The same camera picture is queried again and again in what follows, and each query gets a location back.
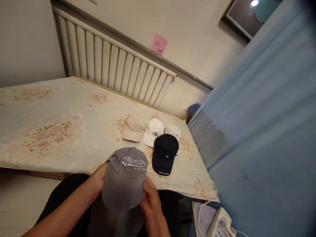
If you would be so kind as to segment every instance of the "baseball cap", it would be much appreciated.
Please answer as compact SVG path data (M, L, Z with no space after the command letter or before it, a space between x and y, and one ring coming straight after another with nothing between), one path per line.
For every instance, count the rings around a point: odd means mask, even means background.
M148 161L135 147L116 150L108 159L102 200L109 209L127 210L136 207L143 198Z
M141 142L146 122L138 114L128 114L122 131L122 138L133 142Z
M164 124L154 118L150 120L145 129L144 143L147 146L154 147L155 139L164 133Z
M154 171L160 175L170 175L178 149L179 143L174 136L164 134L158 137L155 141L154 154L152 156L152 168Z
M178 142L179 142L180 137L181 137L180 129L177 126L172 125L172 124L165 128L165 134L173 135L178 140Z

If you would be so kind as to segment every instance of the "gray baseball cap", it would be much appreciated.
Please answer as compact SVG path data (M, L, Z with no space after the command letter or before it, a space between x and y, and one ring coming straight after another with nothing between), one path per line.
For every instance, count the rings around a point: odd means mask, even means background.
M135 147L116 150L108 159L102 199L109 209L131 209L143 198L148 160Z

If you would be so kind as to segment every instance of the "navy baseball cap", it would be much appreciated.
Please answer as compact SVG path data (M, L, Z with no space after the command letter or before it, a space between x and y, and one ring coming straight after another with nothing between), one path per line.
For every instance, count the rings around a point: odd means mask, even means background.
M160 175L170 175L178 149L179 143L174 136L163 134L157 137L152 156L152 168L154 171Z

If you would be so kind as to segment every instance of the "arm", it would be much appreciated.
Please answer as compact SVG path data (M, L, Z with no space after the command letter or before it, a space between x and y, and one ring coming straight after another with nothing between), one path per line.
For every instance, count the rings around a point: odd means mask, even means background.
M29 236L68 236L85 211L100 194L108 162L101 165L56 210L26 232Z
M157 189L148 177L144 182L144 197L139 206L145 217L146 232L149 237L171 237Z

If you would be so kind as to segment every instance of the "blue curtain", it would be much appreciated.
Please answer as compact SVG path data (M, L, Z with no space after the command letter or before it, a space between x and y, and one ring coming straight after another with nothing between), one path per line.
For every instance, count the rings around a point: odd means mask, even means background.
M316 236L316 37L308 5L280 4L189 128L236 229Z

